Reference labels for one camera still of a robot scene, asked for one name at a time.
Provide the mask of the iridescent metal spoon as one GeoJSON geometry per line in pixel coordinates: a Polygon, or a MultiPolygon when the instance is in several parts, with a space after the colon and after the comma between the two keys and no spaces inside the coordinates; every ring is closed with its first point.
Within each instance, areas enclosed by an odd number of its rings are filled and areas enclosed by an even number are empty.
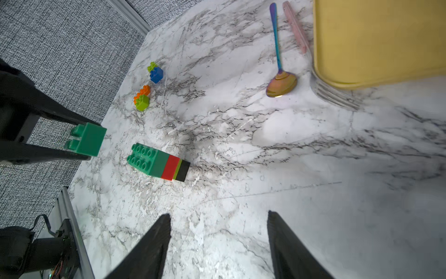
{"type": "Polygon", "coordinates": [[[278,65],[278,72],[275,77],[269,82],[266,95],[270,98],[278,98],[282,95],[290,93],[297,86],[297,76],[293,73],[284,71],[281,62],[281,53],[279,48],[279,37],[278,37],[278,17],[277,17],[277,5],[273,2],[269,6],[269,11],[271,15],[272,27],[274,32],[275,41],[275,53],[276,61],[278,65]]]}

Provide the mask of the blue lego brick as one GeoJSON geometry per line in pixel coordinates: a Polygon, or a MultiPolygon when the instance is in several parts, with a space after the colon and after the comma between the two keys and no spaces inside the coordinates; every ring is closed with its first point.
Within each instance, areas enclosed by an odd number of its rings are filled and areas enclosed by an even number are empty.
{"type": "Polygon", "coordinates": [[[150,78],[151,81],[155,84],[159,83],[164,76],[164,72],[160,67],[154,67],[151,71],[150,71],[150,78]]]}

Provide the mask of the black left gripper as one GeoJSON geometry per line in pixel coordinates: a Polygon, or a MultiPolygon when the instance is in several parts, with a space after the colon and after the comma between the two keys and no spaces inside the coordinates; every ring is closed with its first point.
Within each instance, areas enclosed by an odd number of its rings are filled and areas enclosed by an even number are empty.
{"type": "Polygon", "coordinates": [[[90,160],[90,156],[28,145],[31,112],[47,119],[74,125],[92,123],[31,85],[20,70],[1,60],[1,165],[25,165],[53,160],[90,160]]]}

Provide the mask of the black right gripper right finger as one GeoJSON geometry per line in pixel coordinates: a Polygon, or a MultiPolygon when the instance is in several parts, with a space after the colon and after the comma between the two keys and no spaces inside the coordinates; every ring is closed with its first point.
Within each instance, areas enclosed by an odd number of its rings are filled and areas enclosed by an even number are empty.
{"type": "Polygon", "coordinates": [[[268,212],[268,238],[277,279],[331,279],[281,216],[268,212]]]}

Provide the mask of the black small lego brick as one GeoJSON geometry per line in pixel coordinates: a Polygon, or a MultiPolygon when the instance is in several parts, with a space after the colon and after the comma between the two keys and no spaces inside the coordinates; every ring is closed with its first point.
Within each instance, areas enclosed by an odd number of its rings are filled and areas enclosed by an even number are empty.
{"type": "Polygon", "coordinates": [[[182,160],[182,165],[181,165],[180,171],[179,171],[177,179],[176,179],[177,181],[181,181],[181,182],[185,181],[189,167],[190,167],[190,162],[188,162],[186,160],[182,160]]]}

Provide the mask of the lime small lego brick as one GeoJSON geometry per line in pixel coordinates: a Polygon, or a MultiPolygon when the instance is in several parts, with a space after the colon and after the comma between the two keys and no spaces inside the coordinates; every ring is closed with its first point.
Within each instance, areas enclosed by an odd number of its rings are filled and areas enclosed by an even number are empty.
{"type": "Polygon", "coordinates": [[[178,164],[177,164],[177,167],[176,167],[176,169],[175,169],[175,173],[174,173],[174,176],[173,176],[173,180],[176,180],[176,179],[177,179],[177,176],[178,176],[178,173],[179,173],[179,171],[180,171],[181,165],[182,165],[182,159],[179,159],[178,164]]]}

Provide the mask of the lime lego brick near orange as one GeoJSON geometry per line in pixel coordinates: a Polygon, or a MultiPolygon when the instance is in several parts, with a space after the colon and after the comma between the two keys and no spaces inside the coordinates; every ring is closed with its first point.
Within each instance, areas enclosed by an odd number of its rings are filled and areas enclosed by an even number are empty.
{"type": "Polygon", "coordinates": [[[136,99],[134,100],[135,103],[135,107],[138,111],[144,111],[145,109],[148,108],[149,104],[150,104],[150,99],[147,95],[140,95],[137,96],[136,99]]]}

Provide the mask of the red lego brick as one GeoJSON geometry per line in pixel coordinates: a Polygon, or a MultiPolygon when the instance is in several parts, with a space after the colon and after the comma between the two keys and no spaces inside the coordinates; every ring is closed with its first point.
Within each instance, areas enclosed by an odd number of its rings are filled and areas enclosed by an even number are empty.
{"type": "Polygon", "coordinates": [[[173,180],[177,173],[179,164],[181,164],[180,158],[173,156],[173,155],[169,155],[168,160],[167,160],[166,165],[163,170],[163,174],[161,175],[161,178],[165,179],[165,180],[170,180],[170,181],[173,180]]]}

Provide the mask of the aluminium front rail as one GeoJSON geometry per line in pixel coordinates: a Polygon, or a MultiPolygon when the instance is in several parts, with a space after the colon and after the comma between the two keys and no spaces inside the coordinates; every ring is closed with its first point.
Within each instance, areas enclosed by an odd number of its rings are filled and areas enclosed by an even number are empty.
{"type": "Polygon", "coordinates": [[[22,279],[93,279],[68,189],[63,187],[44,225],[31,244],[31,267],[22,279]]]}

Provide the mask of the yellow plastic tray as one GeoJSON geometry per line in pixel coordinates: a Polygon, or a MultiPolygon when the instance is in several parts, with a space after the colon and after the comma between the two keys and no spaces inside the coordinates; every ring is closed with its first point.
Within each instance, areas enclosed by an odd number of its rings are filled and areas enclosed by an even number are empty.
{"type": "Polygon", "coordinates": [[[315,1],[314,67],[340,89],[446,72],[444,1],[315,1]]]}

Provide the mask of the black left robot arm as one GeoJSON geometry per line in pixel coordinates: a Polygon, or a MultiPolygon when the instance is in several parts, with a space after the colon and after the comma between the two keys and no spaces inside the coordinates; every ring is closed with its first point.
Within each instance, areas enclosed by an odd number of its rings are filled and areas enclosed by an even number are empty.
{"type": "MultiPolygon", "coordinates": [[[[1,61],[1,164],[25,165],[53,160],[89,160],[97,156],[106,129],[72,112],[38,90],[20,70],[1,61]],[[74,125],[64,150],[27,143],[40,118],[74,125]]],[[[33,229],[1,229],[1,278],[55,268],[57,278],[73,278],[79,266],[73,226],[63,220],[50,237],[34,239],[33,229]]]]}

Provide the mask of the lime lego brick far left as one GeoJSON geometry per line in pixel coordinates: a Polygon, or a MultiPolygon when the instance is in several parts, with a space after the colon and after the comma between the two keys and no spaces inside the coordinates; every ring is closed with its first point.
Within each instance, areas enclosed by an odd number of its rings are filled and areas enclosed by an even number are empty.
{"type": "Polygon", "coordinates": [[[158,67],[158,65],[155,62],[151,62],[150,65],[148,66],[147,70],[148,72],[153,71],[156,67],[158,67]]]}

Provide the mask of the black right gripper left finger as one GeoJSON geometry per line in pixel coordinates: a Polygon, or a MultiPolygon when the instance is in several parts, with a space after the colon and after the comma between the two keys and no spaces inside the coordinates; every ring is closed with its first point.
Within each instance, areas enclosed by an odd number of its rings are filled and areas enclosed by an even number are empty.
{"type": "Polygon", "coordinates": [[[160,279],[171,239],[171,217],[161,215],[108,279],[160,279]]]}

